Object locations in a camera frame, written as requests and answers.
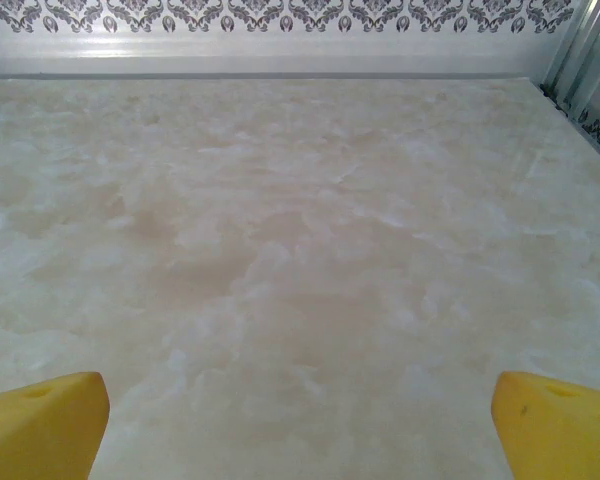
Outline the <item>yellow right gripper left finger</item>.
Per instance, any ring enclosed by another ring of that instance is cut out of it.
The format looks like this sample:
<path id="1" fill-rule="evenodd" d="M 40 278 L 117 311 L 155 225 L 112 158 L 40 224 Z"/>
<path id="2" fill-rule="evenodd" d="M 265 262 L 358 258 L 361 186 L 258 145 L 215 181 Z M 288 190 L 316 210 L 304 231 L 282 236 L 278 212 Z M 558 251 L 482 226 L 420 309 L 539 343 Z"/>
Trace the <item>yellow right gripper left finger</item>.
<path id="1" fill-rule="evenodd" d="M 0 393 L 0 480 L 88 480 L 109 419 L 98 372 Z"/>

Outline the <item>thin aluminium edge rail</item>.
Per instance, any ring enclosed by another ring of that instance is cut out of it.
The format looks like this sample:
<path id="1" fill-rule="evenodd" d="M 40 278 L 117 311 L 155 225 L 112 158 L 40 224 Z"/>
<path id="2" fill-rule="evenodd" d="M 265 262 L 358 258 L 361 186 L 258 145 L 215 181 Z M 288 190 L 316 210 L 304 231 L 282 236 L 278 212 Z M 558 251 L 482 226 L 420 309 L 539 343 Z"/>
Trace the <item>thin aluminium edge rail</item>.
<path id="1" fill-rule="evenodd" d="M 544 77 L 558 34 L 0 34 L 0 78 Z"/>

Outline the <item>aluminium frame post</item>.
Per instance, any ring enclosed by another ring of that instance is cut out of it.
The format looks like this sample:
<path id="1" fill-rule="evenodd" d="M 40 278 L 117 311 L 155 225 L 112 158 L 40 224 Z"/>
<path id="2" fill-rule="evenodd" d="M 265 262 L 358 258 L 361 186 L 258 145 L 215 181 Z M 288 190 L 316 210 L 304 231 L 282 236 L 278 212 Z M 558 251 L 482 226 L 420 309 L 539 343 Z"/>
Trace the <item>aluminium frame post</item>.
<path id="1" fill-rule="evenodd" d="M 600 0 L 582 0 L 548 73 L 543 91 L 572 119 L 600 84 Z"/>

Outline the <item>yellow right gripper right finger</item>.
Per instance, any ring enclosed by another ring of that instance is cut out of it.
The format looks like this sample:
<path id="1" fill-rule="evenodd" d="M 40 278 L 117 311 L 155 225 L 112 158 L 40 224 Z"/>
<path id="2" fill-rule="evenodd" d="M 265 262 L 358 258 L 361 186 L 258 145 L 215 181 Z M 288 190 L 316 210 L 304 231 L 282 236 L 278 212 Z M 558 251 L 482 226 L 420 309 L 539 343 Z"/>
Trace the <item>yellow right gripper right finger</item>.
<path id="1" fill-rule="evenodd" d="M 491 416 L 514 480 L 600 480 L 600 390 L 506 371 Z"/>

